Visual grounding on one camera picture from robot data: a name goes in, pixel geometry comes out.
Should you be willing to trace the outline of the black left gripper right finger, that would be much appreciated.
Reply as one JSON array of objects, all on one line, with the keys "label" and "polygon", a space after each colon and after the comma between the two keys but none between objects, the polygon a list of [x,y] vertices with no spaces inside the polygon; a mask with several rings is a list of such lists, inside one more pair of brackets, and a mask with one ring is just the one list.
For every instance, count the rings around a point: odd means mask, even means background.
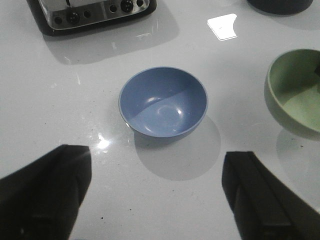
[{"label": "black left gripper right finger", "polygon": [[320,214],[252,151],[225,154],[221,184],[241,239],[318,240]]}]

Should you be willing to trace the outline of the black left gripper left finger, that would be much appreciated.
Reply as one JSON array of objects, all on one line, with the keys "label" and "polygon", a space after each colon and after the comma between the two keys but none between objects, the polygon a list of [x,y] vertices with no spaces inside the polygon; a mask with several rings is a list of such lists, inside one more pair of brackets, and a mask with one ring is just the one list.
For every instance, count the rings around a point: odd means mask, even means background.
[{"label": "black left gripper left finger", "polygon": [[92,179],[90,148],[63,144],[0,180],[2,240],[67,240]]}]

